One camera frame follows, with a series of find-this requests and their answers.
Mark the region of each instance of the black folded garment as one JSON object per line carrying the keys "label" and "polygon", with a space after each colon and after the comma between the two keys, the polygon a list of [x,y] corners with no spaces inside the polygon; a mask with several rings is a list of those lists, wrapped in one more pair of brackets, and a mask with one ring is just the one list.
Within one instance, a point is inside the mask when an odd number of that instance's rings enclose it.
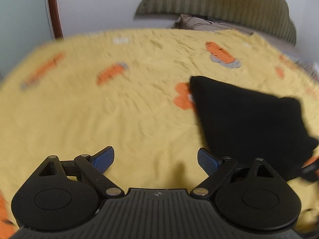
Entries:
{"label": "black folded garment", "polygon": [[190,90],[209,149],[250,165],[264,158],[286,181],[300,176],[318,141],[308,136],[299,101],[192,76]]}

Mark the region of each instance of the black fabric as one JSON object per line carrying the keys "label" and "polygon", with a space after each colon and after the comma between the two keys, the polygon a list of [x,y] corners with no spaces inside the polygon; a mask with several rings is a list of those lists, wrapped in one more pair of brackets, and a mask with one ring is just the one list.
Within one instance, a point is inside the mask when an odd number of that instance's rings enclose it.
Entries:
{"label": "black fabric", "polygon": [[299,176],[318,141],[308,136],[294,98],[277,98],[192,76],[190,90],[209,149],[244,164],[264,158],[285,180]]}

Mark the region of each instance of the yellow bedsheet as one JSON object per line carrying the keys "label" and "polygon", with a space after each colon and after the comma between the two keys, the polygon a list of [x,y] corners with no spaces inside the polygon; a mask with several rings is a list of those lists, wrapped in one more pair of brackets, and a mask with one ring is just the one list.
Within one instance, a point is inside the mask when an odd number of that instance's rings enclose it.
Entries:
{"label": "yellow bedsheet", "polygon": [[[226,49],[242,66],[214,63],[207,41]],[[20,89],[22,81],[59,53],[65,58],[56,67],[36,85]],[[98,74],[119,62],[128,69],[97,85]],[[105,175],[124,190],[192,189],[206,178],[197,163],[204,142],[194,111],[173,102],[179,95],[176,85],[191,75],[296,97],[309,134],[319,136],[319,91],[257,34],[140,29],[75,36],[36,49],[1,85],[0,190],[5,198],[10,202],[47,156],[72,160],[109,145],[115,161]],[[315,185],[301,179],[290,185],[303,209],[317,207]]]}

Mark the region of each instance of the white wall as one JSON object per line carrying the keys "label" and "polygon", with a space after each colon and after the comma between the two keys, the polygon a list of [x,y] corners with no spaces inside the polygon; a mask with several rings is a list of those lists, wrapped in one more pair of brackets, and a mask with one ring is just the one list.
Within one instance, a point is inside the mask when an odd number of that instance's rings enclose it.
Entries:
{"label": "white wall", "polygon": [[5,76],[36,46],[52,40],[46,0],[0,0],[0,73]]}
{"label": "white wall", "polygon": [[177,16],[134,19],[142,0],[57,0],[64,36],[115,28],[167,28]]}
{"label": "white wall", "polygon": [[296,47],[306,58],[319,62],[319,0],[286,0],[297,29]]}

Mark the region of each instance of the olive green pillow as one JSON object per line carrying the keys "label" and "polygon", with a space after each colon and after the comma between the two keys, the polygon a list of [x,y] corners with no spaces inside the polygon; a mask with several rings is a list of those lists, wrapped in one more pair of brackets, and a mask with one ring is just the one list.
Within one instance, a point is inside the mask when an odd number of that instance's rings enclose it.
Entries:
{"label": "olive green pillow", "polygon": [[293,44],[296,29],[285,0],[143,0],[136,14],[192,14],[254,28]]}

